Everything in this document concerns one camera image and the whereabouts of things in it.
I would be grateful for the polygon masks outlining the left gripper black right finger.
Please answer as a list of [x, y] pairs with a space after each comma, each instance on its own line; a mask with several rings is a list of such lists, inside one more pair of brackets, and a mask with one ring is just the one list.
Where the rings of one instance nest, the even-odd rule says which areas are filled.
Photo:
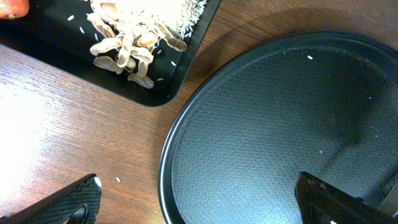
[[396, 223], [393, 198], [375, 209], [308, 172], [300, 172], [295, 198], [303, 223]]

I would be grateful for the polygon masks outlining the orange carrot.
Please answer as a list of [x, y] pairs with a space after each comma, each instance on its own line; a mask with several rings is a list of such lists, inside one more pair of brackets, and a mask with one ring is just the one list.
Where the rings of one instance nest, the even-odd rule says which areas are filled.
[[29, 0], [0, 0], [1, 19], [24, 17], [29, 11]]

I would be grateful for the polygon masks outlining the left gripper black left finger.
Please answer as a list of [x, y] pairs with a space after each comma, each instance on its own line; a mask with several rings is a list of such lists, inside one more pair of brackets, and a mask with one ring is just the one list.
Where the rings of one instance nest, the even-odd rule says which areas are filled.
[[99, 177], [88, 174], [17, 213], [1, 217], [1, 223], [94, 223], [101, 187]]

